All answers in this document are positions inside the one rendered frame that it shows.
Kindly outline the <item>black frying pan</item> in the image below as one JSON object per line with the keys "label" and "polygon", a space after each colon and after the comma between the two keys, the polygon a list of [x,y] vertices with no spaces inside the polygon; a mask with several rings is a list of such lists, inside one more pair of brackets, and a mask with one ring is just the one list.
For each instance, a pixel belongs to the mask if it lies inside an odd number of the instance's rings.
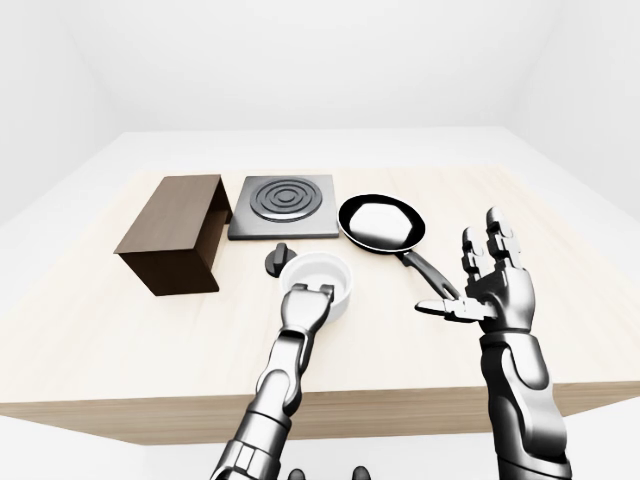
{"label": "black frying pan", "polygon": [[414,248],[423,240],[427,225],[407,202],[384,194],[358,194],[346,199],[337,220],[345,236],[358,247],[381,255],[395,255],[405,267],[415,268],[442,298],[458,299],[453,284]]}

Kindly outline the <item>silver robot right hand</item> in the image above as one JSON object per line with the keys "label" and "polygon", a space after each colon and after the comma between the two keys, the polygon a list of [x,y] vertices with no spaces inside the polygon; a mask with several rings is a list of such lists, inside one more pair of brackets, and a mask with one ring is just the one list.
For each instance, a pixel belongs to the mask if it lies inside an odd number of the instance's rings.
{"label": "silver robot right hand", "polygon": [[478,322],[485,333],[529,332],[535,311],[532,279],[522,266],[514,230],[497,207],[486,213],[486,232],[485,245],[470,227],[462,234],[466,295],[454,300],[423,300],[415,309],[447,321]]}

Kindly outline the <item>dark stove plate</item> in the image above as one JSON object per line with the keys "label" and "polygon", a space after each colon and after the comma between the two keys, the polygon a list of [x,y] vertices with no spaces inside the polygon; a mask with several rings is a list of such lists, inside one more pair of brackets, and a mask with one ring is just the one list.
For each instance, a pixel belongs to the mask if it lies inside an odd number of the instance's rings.
{"label": "dark stove plate", "polygon": [[246,177],[228,228],[230,240],[338,236],[337,206],[330,175]]}

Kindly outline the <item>round black knob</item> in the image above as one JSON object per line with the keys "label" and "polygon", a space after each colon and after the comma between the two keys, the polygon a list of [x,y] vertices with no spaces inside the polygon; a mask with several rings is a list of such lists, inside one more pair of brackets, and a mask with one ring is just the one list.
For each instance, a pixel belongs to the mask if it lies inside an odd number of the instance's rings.
{"label": "round black knob", "polygon": [[291,250],[286,243],[279,242],[265,258],[265,270],[270,276],[279,278],[285,265],[296,256],[297,253]]}

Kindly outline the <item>white bowl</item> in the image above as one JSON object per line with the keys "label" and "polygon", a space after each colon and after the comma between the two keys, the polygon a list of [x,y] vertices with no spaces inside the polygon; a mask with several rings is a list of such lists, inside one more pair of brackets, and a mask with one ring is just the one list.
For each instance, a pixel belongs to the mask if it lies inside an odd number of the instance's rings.
{"label": "white bowl", "polygon": [[281,294],[287,293],[297,283],[306,284],[310,290],[318,290],[324,284],[334,287],[334,299],[327,323],[338,320],[349,306],[353,290],[352,271],[336,255],[328,252],[309,252],[287,262],[279,276]]}

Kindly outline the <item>silver robot left hand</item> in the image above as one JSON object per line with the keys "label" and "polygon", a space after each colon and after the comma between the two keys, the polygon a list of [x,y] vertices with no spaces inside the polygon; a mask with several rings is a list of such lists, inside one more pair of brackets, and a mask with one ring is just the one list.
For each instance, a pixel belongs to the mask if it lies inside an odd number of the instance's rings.
{"label": "silver robot left hand", "polygon": [[314,336],[326,322],[333,300],[333,285],[313,290],[304,283],[294,284],[281,304],[283,330]]}

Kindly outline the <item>brown wooden cabinet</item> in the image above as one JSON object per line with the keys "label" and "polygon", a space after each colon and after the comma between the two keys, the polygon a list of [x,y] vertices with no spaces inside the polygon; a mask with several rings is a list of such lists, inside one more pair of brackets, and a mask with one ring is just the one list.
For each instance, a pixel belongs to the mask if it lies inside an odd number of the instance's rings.
{"label": "brown wooden cabinet", "polygon": [[156,296],[217,292],[212,266],[232,216],[219,174],[167,176],[114,253]]}

